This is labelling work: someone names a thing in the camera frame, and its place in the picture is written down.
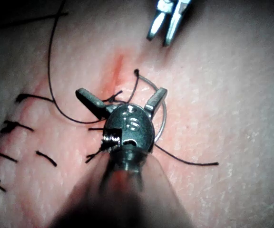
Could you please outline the right arm needle driver jaw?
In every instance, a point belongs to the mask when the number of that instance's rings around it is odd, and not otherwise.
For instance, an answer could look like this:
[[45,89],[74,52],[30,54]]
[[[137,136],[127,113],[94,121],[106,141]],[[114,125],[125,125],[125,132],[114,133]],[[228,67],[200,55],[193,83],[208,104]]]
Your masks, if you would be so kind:
[[190,3],[191,3],[191,0],[178,0],[176,2],[175,8],[173,9],[173,12],[172,12],[171,21],[165,36],[165,40],[163,43],[164,47],[170,46],[173,39],[175,38],[178,27]]
[[168,14],[171,14],[173,10],[173,2],[171,0],[158,0],[156,5],[156,12],[149,28],[147,39],[151,41],[157,34],[164,19]]

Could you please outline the left arm needle driver jaw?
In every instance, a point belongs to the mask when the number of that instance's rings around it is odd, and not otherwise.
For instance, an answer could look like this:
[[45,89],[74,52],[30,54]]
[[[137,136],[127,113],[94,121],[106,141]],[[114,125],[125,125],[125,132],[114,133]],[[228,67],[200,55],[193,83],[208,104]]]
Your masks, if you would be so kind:
[[75,91],[77,99],[98,119],[108,118],[117,109],[114,104],[106,105],[99,98],[84,88]]
[[166,95],[167,90],[161,87],[148,99],[144,106],[144,111],[150,119],[153,119],[160,105],[165,100]]

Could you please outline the left arm needle driver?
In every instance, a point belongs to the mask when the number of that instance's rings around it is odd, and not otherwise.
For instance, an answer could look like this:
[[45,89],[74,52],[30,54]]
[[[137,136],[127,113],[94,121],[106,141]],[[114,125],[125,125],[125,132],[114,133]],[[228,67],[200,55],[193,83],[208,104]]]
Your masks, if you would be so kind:
[[153,123],[143,108],[136,104],[124,104],[106,120],[100,149],[111,152],[125,145],[133,145],[152,152],[154,138]]

